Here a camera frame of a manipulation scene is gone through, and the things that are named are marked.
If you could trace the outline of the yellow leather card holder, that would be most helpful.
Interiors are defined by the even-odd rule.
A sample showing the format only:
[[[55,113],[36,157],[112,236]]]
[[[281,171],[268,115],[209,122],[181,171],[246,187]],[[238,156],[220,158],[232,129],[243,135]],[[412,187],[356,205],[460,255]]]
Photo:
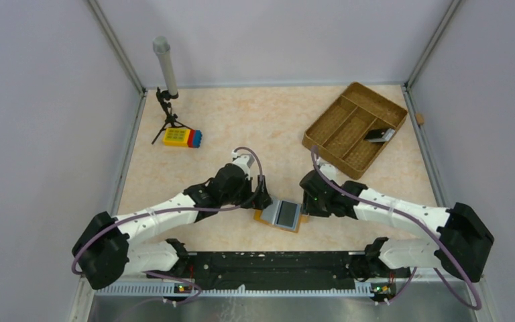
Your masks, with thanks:
[[[264,210],[256,210],[253,219],[292,233],[298,233],[300,225],[308,222],[309,216],[302,212],[302,204],[272,198],[272,204]]]

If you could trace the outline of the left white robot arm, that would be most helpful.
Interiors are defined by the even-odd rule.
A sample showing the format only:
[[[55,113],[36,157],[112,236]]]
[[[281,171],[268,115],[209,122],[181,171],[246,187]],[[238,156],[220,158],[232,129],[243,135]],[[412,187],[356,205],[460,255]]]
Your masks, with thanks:
[[[179,247],[168,241],[146,245],[146,240],[219,212],[262,210],[271,202],[263,174],[257,176],[253,186],[248,166],[228,163],[206,182],[194,184],[160,204],[115,217],[106,211],[96,214],[72,248],[72,271],[84,276],[95,290],[122,276],[147,271],[180,277],[188,269],[188,259],[180,254]]]

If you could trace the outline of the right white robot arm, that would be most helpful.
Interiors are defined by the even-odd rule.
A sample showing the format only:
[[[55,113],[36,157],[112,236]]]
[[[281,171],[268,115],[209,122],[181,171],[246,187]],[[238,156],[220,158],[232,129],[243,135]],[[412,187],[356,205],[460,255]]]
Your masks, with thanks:
[[[414,235],[412,239],[379,237],[365,248],[374,276],[391,269],[442,268],[461,280],[479,282],[494,237],[472,207],[431,207],[386,196],[355,181],[337,186],[312,170],[300,181],[305,213],[381,223]]]

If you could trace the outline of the black credit card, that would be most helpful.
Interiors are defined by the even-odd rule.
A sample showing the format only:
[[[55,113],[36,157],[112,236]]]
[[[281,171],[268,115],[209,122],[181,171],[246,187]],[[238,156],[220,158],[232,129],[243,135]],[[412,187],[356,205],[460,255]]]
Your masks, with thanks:
[[[276,223],[284,227],[293,227],[298,217],[299,204],[282,201],[278,211]]]

